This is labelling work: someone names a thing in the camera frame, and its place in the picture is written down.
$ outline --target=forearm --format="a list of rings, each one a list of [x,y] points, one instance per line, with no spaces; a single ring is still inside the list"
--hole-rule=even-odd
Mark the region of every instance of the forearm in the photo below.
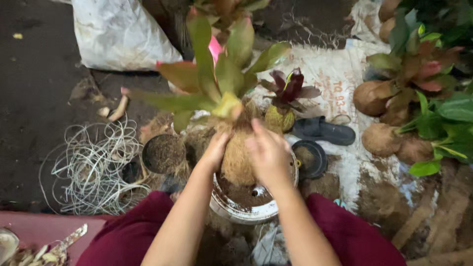
[[[300,193],[292,187],[273,194],[279,209],[286,246],[294,266],[339,266],[330,242],[310,215]]]
[[[209,209],[212,175],[206,162],[199,161],[149,247],[142,266],[193,265]]]

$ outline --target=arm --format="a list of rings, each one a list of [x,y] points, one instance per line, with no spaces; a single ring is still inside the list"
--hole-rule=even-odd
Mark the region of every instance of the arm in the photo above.
[[[310,215],[288,172],[288,143],[252,121],[254,137],[246,141],[256,177],[268,188],[279,208],[279,219],[294,266],[340,266],[324,233]]]
[[[213,173],[220,167],[228,139],[227,133],[217,133],[212,138],[151,243],[142,266],[194,264],[209,209]]]

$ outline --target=maroon pants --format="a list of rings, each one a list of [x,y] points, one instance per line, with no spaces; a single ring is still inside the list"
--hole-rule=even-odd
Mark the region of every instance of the maroon pants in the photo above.
[[[152,192],[125,215],[108,221],[84,251],[77,265],[139,266],[172,206],[168,194]],[[406,265],[402,255],[375,227],[332,201],[319,194],[311,194],[307,199],[307,207],[342,265]]]

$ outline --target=plastic bag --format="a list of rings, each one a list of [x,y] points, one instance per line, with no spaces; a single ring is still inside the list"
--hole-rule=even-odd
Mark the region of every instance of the plastic bag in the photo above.
[[[74,31],[88,68],[148,71],[182,60],[138,0],[72,0]]]

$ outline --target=white sack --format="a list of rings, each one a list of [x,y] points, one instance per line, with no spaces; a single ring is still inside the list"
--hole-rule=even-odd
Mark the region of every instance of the white sack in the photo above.
[[[156,70],[156,61],[182,60],[138,0],[72,0],[82,63],[115,71]]]

